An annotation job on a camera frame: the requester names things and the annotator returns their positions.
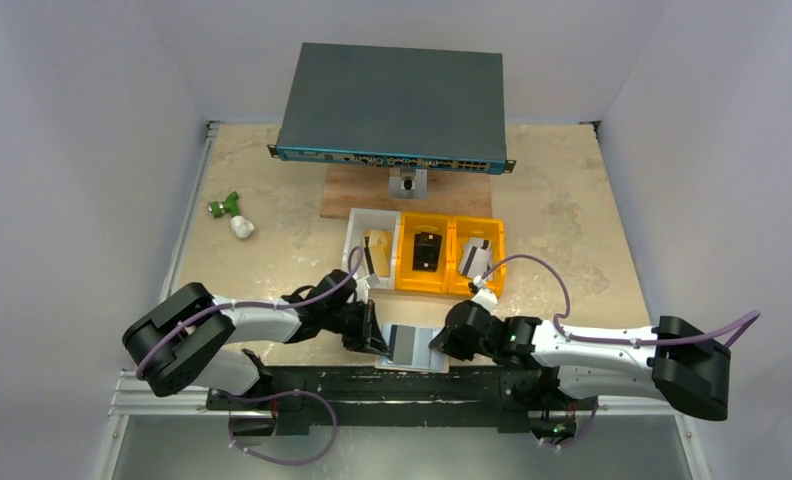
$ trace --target green object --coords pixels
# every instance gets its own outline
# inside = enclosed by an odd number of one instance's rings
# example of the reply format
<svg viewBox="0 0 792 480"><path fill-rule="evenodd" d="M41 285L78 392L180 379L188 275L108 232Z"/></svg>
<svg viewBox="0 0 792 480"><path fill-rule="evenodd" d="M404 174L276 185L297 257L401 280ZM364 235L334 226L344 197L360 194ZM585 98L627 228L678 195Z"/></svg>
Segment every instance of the green object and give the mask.
<svg viewBox="0 0 792 480"><path fill-rule="evenodd" d="M226 213L230 213L232 217L240 215L240 207L237 206L237 199L240 195L237 192L231 192L221 202L211 202L208 204L208 211L213 215L213 218L219 218Z"/></svg>

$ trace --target wooden board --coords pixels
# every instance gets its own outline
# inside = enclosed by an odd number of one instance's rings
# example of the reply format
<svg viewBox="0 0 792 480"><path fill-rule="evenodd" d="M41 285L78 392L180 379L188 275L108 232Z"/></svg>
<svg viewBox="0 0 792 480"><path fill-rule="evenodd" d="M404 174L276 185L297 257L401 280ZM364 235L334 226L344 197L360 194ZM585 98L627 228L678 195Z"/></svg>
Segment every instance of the wooden board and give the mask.
<svg viewBox="0 0 792 480"><path fill-rule="evenodd" d="M493 217L490 175L432 170L428 172L428 198L425 200L390 198L389 178L387 168L329 165L319 215L349 218L352 208L372 208Z"/></svg>

